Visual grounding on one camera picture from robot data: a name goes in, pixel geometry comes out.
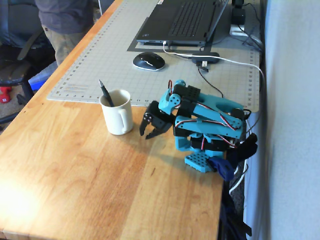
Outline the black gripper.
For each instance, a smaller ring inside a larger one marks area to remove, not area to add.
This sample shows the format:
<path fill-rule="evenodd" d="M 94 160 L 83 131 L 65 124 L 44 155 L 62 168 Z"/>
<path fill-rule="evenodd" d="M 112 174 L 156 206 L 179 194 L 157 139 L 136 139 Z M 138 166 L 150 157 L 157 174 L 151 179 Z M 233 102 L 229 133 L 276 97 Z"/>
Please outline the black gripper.
<path fill-rule="evenodd" d="M 143 115 L 140 126 L 139 133 L 143 136 L 146 127 L 149 123 L 154 127 L 154 129 L 145 137 L 146 140 L 157 137 L 163 133 L 166 133 L 173 125 L 175 116 L 170 113 L 167 114 L 159 109 L 159 102 L 153 100 L 146 109 L 146 113 Z"/>

